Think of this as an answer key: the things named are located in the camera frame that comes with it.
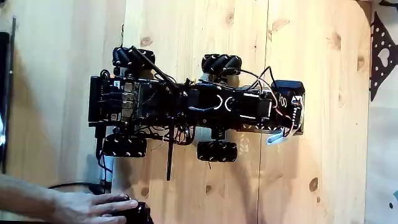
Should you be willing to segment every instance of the black cable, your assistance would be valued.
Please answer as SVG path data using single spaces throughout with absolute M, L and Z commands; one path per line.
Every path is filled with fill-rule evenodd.
M 174 77 L 172 77 L 172 76 L 170 76 L 170 75 L 168 75 L 168 74 L 164 74 L 165 76 L 167 76 L 167 77 L 169 77 L 171 80 L 173 80 L 173 82 L 174 83 L 177 83 L 177 81 L 175 81 L 175 79 L 174 79 Z M 154 77 L 156 78 L 156 79 L 158 79 L 158 80 L 163 80 L 163 78 L 162 77 L 158 77 L 158 76 L 160 76 L 158 73 L 155 73 L 155 75 L 154 75 Z
M 150 127 L 149 126 L 145 126 L 145 127 L 139 128 L 139 129 L 134 131 L 134 134 L 138 133 L 141 130 L 147 129 L 147 128 L 150 128 Z
M 60 187 L 70 187 L 70 186 L 87 186 L 87 187 L 93 187 L 93 186 L 98 186 L 99 184 L 93 184 L 89 182 L 72 182 L 72 183 L 66 183 L 66 184 L 57 184 L 48 187 L 49 189 L 56 189 Z
M 163 128 L 163 127 L 161 127 L 161 128 L 163 128 L 163 130 L 157 129 L 157 128 L 155 128 L 155 126 L 151 126 L 151 128 L 153 128 L 153 129 L 156 130 L 156 131 L 165 131 L 165 130 L 166 130 L 166 128 Z
M 108 172 L 110 172 L 110 173 L 112 174 L 112 173 L 113 173 L 112 170 L 106 168 L 104 165 L 101 164 L 101 158 L 102 158 L 103 156 L 104 156 L 104 154 L 101 153 L 100 156 L 99 156 L 99 159 L 98 159 L 98 165 L 99 165 L 100 168 L 102 168 L 102 169 L 104 169 L 104 170 L 106 170 L 106 171 L 108 171 Z
M 269 67 L 269 74 L 271 75 L 271 78 L 272 78 L 272 81 L 274 82 L 275 87 L 276 87 L 276 88 L 278 89 L 278 91 L 279 91 L 279 87 L 276 85 L 274 76 L 272 75 L 272 69 L 271 69 L 271 67 Z
M 105 183 L 107 183 L 107 181 L 108 181 L 107 176 L 106 176 L 106 174 L 107 174 L 107 172 L 108 172 L 108 171 L 107 171 L 108 168 L 106 168 L 105 156 L 104 156 L 104 154 L 102 154 L 102 160 L 103 160 L 103 163 L 104 163 L 104 172 L 105 172 L 104 184 L 105 184 Z
M 152 96 L 145 102 L 143 102 L 141 105 L 139 105 L 130 115 L 130 119 L 132 119 L 132 115 L 138 111 L 139 108 L 142 108 L 145 104 L 147 104 L 155 95 L 156 95 L 157 91 L 154 92 L 154 94 L 152 94 Z

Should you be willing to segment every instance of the wooden surface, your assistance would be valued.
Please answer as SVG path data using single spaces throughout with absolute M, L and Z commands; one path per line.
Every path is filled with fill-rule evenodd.
M 385 7 L 374 4 L 374 12 L 384 24 L 387 32 L 395 44 L 398 43 L 398 11 L 394 7 Z M 387 50 L 377 54 L 382 61 L 388 57 L 396 58 L 398 52 Z M 366 177 L 366 223 L 393 224 L 398 222 L 398 151 L 397 133 L 398 124 L 398 70 L 392 67 L 390 74 L 380 83 L 373 101 L 369 104 L 369 138 L 368 138 L 368 171 Z M 380 72 L 374 71 L 373 77 L 380 77 Z
M 182 82 L 200 78 L 206 53 L 239 55 L 243 68 L 265 66 L 267 1 L 127 1 L 124 45 L 151 49 L 156 64 Z M 253 82 L 239 79 L 240 85 Z M 199 130 L 199 138 L 210 133 Z M 167 144 L 145 159 L 120 159 L 114 188 L 145 200 L 155 223 L 256 223 L 261 135 L 228 133 L 240 150 L 235 163 L 196 159 L 196 147 L 175 147 L 165 181 Z M 149 144 L 148 151 L 162 142 Z
M 304 83 L 305 122 L 302 137 L 263 147 L 259 223 L 364 222 L 365 11 L 347 0 L 270 0 L 269 27 L 290 22 L 272 33 L 267 63 L 277 78 Z
M 12 0 L 17 17 L 7 174 L 35 184 L 98 182 L 94 129 L 87 125 L 90 75 L 111 69 L 125 1 Z
M 266 135 L 230 132 L 238 160 L 211 170 L 194 146 L 176 147 L 170 182 L 167 144 L 151 142 L 145 159 L 116 161 L 115 192 L 148 202 L 155 223 L 364 222 L 370 26 L 356 1 L 127 0 L 126 8 L 124 45 L 153 50 L 180 82 L 202 76 L 205 53 L 237 54 L 247 70 L 271 65 L 276 79 L 303 82 L 305 134 L 268 147 Z

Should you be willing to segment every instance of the electrical wire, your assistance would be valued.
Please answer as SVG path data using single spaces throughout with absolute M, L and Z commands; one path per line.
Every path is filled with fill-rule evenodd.
M 108 181 L 108 179 L 107 179 L 107 176 L 106 176 L 106 173 L 108 172 L 107 171 L 107 169 L 108 168 L 106 168 L 106 164 L 105 164 L 105 156 L 104 156 L 104 154 L 102 154 L 102 160 L 103 160 L 103 164 L 104 164 L 104 173 L 105 173 L 105 178 L 104 178 L 104 183 L 106 183 L 106 181 Z
M 167 77 L 169 77 L 174 83 L 177 83 L 177 81 L 175 81 L 174 77 L 172 77 L 172 76 L 170 76 L 170 75 L 168 75 L 168 74 L 164 74 L 164 75 L 167 76 Z M 160 75 L 159 75 L 158 73 L 155 73 L 155 74 L 154 74 L 154 77 L 155 77 L 157 80 L 163 80 L 163 78 L 160 77 Z
M 60 187 L 71 187 L 71 186 L 87 186 L 87 187 L 93 187 L 93 186 L 98 186 L 99 184 L 93 184 L 89 182 L 72 182 L 72 183 L 66 183 L 66 184 L 57 184 L 48 187 L 48 189 L 57 189 Z

